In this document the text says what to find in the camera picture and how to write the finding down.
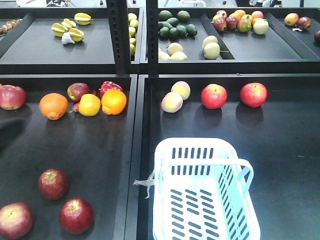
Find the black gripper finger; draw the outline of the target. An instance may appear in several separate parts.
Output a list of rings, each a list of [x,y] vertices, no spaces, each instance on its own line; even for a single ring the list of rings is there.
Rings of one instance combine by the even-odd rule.
[[[0,121],[0,153],[7,148],[25,129],[25,120],[11,118]]]

